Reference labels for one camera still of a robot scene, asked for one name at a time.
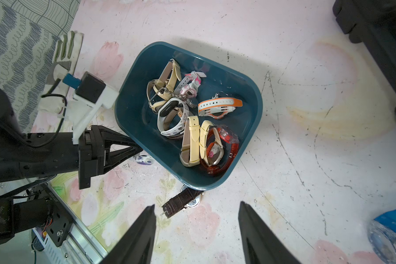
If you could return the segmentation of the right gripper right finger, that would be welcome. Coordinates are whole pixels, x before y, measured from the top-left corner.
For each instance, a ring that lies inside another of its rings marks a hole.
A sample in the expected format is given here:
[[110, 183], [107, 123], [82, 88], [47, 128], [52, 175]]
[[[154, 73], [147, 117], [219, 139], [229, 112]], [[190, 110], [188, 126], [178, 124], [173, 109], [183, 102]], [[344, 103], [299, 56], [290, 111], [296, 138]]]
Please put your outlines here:
[[247, 264], [298, 264], [300, 261], [282, 244], [248, 203], [240, 203], [239, 227]]

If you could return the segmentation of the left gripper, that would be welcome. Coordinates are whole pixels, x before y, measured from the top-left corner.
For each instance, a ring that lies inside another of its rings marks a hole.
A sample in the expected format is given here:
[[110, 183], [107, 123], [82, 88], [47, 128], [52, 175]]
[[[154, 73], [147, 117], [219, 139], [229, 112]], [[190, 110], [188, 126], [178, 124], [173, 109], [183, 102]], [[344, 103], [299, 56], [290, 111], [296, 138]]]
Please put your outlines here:
[[[127, 150], [109, 152], [112, 145], [127, 146]], [[23, 178], [48, 177], [77, 171], [79, 187], [90, 187], [90, 178], [108, 173], [143, 149], [130, 137], [102, 125], [93, 125], [85, 131], [78, 145], [72, 142], [72, 133], [60, 133], [40, 148], [28, 147], [22, 154], [27, 161], [19, 161]]]

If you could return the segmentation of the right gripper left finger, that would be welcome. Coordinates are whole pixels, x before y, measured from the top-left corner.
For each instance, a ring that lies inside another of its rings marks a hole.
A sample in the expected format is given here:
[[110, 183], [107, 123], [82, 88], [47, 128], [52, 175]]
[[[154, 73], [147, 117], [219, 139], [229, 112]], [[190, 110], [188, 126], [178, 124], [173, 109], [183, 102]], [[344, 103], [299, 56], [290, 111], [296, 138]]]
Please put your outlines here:
[[155, 234], [155, 205], [151, 205], [144, 209], [101, 264], [149, 264]]

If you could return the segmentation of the patterned white black watch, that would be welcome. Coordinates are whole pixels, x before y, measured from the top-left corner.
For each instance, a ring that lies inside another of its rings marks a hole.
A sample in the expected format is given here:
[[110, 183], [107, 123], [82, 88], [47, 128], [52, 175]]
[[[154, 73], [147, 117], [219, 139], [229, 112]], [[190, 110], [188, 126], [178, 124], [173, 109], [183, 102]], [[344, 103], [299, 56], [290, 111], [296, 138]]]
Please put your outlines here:
[[166, 138], [182, 139], [189, 116], [190, 110], [187, 103], [177, 98], [171, 98], [158, 111], [157, 128], [160, 134]]

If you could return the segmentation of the dark brown gold watch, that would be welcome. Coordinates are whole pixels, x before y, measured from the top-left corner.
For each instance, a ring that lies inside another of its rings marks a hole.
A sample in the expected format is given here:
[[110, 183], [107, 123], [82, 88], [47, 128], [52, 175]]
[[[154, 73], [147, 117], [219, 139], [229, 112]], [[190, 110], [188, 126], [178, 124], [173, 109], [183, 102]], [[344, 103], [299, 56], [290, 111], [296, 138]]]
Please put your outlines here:
[[179, 194], [170, 198], [161, 206], [161, 215], [169, 219], [184, 209], [197, 207], [202, 201], [203, 194], [204, 191], [202, 190], [183, 185]]

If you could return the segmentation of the beige watch pair front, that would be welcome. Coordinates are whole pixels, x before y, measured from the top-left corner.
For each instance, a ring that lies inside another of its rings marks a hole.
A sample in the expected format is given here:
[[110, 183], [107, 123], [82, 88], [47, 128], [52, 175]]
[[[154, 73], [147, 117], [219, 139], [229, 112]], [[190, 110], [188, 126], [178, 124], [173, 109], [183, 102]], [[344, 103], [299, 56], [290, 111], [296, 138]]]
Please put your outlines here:
[[[149, 86], [153, 86], [154, 89], [151, 91], [151, 96], [153, 96], [155, 92], [157, 92], [157, 90], [161, 88], [166, 88], [170, 92], [174, 93], [176, 84], [180, 80], [181, 80], [180, 66], [174, 59], [170, 59], [166, 67], [164, 68], [163, 72], [161, 73], [160, 77], [158, 79], [149, 81], [147, 84], [147, 88]], [[157, 97], [157, 96], [155, 97], [156, 102], [162, 100], [163, 98], [161, 97]]]

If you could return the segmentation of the beige square face watch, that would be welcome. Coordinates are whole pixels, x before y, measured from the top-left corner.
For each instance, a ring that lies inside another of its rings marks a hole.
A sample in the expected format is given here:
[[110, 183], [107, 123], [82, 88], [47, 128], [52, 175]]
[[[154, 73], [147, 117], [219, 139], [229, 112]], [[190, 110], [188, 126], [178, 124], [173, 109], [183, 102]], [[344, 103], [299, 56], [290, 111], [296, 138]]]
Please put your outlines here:
[[188, 117], [179, 155], [185, 167], [197, 166], [200, 163], [200, 123], [198, 116]]

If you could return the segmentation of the pink white watch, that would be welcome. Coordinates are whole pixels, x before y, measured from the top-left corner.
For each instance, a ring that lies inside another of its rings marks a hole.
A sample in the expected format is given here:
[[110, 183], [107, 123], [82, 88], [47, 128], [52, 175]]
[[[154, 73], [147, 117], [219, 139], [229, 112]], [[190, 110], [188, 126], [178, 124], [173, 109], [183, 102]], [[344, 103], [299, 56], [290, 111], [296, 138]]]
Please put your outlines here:
[[174, 94], [187, 99], [197, 97], [202, 78], [205, 77], [206, 74], [200, 71], [192, 71], [186, 74], [175, 88]]

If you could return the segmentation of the cream watch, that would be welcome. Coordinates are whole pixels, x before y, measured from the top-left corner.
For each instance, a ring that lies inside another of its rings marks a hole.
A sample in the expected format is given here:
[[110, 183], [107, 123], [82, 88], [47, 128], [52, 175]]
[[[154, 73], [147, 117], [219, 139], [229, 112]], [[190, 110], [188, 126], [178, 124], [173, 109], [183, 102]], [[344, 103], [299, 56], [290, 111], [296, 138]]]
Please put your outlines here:
[[216, 126], [210, 121], [203, 121], [200, 127], [200, 158], [207, 166], [218, 165], [224, 156], [224, 147]]

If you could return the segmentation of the red transparent watch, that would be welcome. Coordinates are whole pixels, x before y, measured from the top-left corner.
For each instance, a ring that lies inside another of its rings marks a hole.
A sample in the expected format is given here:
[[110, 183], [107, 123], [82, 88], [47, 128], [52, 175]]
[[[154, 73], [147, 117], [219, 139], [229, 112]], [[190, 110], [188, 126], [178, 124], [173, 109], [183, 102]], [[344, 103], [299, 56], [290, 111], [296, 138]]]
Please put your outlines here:
[[222, 156], [221, 165], [208, 166], [203, 160], [201, 164], [206, 169], [207, 174], [213, 177], [218, 177], [226, 172], [226, 170], [233, 163], [239, 151], [239, 138], [228, 126], [222, 124], [216, 126], [217, 134], [221, 140], [221, 145], [227, 152]]

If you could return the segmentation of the orange white watch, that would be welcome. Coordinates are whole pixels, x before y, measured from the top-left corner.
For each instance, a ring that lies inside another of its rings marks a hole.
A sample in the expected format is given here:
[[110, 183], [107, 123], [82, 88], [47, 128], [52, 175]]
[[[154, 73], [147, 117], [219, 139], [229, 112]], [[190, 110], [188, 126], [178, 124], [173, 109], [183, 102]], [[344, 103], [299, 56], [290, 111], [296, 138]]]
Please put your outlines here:
[[243, 107], [243, 101], [233, 97], [218, 97], [202, 101], [198, 104], [198, 115], [222, 119], [238, 107]]

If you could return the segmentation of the silver keychain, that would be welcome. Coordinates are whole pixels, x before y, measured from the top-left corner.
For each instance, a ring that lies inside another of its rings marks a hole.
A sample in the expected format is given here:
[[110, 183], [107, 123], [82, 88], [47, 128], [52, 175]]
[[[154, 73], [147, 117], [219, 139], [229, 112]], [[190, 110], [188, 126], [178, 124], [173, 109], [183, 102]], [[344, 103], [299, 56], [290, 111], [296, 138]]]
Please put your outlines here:
[[[166, 88], [158, 89], [157, 92], [153, 96], [151, 96], [151, 91], [153, 90], [153, 86], [149, 86], [146, 90], [148, 106], [154, 111], [157, 112], [166, 102], [168, 102], [171, 98], [180, 99], [181, 101], [185, 102], [191, 108], [197, 108], [198, 103], [196, 99], [187, 98], [186, 96], [176, 95], [173, 92], [170, 92]], [[155, 97], [163, 98], [162, 101], [155, 101]]]

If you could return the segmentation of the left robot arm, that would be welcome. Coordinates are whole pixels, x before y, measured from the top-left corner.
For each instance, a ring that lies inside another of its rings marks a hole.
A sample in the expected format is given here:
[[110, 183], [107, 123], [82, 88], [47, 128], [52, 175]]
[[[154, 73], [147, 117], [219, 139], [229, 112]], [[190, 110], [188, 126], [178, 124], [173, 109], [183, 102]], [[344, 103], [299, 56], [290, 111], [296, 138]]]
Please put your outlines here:
[[47, 190], [46, 182], [78, 172], [79, 188], [86, 189], [92, 177], [141, 152], [131, 138], [102, 125], [83, 132], [79, 144], [73, 144], [72, 137], [64, 132], [22, 133], [9, 98], [0, 89], [0, 183], [32, 179], [24, 187], [27, 201], [18, 198], [20, 189], [0, 195], [0, 245], [32, 228], [41, 228], [62, 245], [74, 219]]

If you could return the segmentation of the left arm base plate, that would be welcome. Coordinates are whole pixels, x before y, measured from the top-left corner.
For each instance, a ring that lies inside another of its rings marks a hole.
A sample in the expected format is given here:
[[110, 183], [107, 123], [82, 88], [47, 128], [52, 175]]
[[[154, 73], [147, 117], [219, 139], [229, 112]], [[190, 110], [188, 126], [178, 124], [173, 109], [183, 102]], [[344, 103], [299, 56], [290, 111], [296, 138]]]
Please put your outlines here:
[[55, 204], [50, 220], [51, 224], [47, 225], [45, 231], [55, 246], [60, 247], [66, 240], [74, 219], [65, 207]]

